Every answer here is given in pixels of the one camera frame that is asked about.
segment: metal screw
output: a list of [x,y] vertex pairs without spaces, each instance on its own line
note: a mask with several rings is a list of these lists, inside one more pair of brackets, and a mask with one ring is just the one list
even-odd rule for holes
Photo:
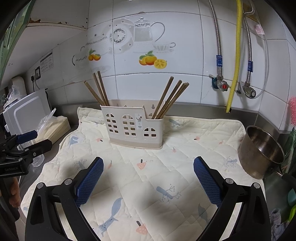
[[43,186],[44,186],[43,183],[38,183],[37,188],[40,189],[40,188],[42,188]]
[[70,185],[70,184],[72,183],[72,180],[71,180],[71,179],[66,179],[66,180],[64,181],[64,183],[65,183],[66,185]]
[[254,183],[253,185],[254,185],[254,187],[257,188],[257,189],[260,188],[260,184],[259,184],[259,183]]
[[234,181],[231,178],[226,178],[225,181],[228,184],[233,184],[234,183]]

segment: blue gripper pad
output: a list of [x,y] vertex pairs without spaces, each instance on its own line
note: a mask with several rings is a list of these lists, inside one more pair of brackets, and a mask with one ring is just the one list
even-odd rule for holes
[[209,200],[219,208],[222,203],[220,187],[198,157],[194,159],[193,169]]
[[87,174],[76,188],[75,203],[78,207],[85,204],[91,195],[95,185],[104,171],[103,159],[97,157],[88,167]]

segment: white quilted cloth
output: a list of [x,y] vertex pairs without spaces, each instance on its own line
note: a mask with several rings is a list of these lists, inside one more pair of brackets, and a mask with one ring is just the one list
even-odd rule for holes
[[[259,182],[264,191],[263,182],[240,165],[237,152],[245,129],[237,120],[165,116],[163,148],[149,150],[111,144],[100,110],[79,107],[77,113],[78,129],[64,138],[25,194],[25,216],[39,182],[61,184],[96,156],[104,160],[104,172],[81,210],[102,241],[195,241],[217,209],[193,171],[197,156],[224,178],[241,185]],[[76,240],[58,210],[68,238]],[[238,212],[239,206],[221,239],[229,236]]]

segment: stainless steel pot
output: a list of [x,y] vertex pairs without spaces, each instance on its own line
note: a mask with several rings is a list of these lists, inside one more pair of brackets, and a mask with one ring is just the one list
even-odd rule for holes
[[239,148],[239,161],[251,177],[263,179],[269,170],[284,161],[284,152],[269,133],[257,126],[248,126]]

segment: wooden chopstick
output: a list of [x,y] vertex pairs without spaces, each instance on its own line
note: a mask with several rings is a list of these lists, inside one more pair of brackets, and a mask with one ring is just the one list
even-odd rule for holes
[[152,119],[154,119],[155,116],[157,115],[157,112],[158,112],[158,110],[159,110],[159,108],[160,108],[160,106],[161,106],[161,104],[162,104],[162,102],[163,102],[163,100],[164,100],[167,92],[168,92],[168,89],[170,88],[170,85],[173,82],[173,79],[174,79],[174,77],[171,76],[170,79],[169,79],[169,81],[168,81],[168,83],[167,83],[167,85],[166,85],[166,87],[165,87],[165,90],[163,91],[163,94],[162,94],[162,96],[161,96],[161,98],[159,100],[159,103],[158,103],[158,105],[157,105],[157,107],[156,107],[156,109],[155,109],[155,111],[153,113]]
[[167,113],[167,111],[172,107],[174,102],[179,98],[179,96],[184,92],[184,90],[189,86],[189,83],[184,83],[178,90],[178,92],[175,94],[175,96],[172,98],[166,109],[163,111],[163,113],[160,116],[160,119],[164,117],[164,115]]
[[97,79],[97,77],[96,77],[96,73],[93,73],[93,76],[94,76],[94,81],[96,82],[96,86],[98,87],[98,90],[99,90],[100,96],[101,96],[101,98],[102,98],[102,101],[103,101],[104,105],[107,105],[106,100],[105,100],[104,95],[103,95],[103,92],[102,92],[102,90],[101,90],[101,87],[100,87],[100,85],[99,85],[98,79]]
[[100,71],[98,71],[98,77],[99,77],[99,80],[100,80],[100,83],[101,83],[101,87],[102,87],[103,95],[104,95],[104,98],[105,98],[105,102],[106,102],[107,106],[110,106]]
[[172,97],[174,96],[174,94],[176,93],[176,91],[178,90],[179,86],[182,84],[182,80],[179,80],[176,84],[176,86],[174,87],[172,93],[170,94],[170,96],[168,97],[168,99],[166,100],[165,104],[163,105],[163,107],[161,108],[160,112],[158,113],[158,115],[156,116],[156,119],[159,119],[160,116],[162,115],[163,111],[165,110],[165,108],[168,106],[170,100],[172,99]]
[[96,98],[96,100],[97,100],[101,105],[105,105],[104,102],[100,99],[100,97],[96,94],[96,92],[94,91],[94,89],[89,85],[89,83],[87,83],[86,81],[84,81],[84,84],[85,84],[86,87],[89,89],[89,91],[92,93],[92,95]]

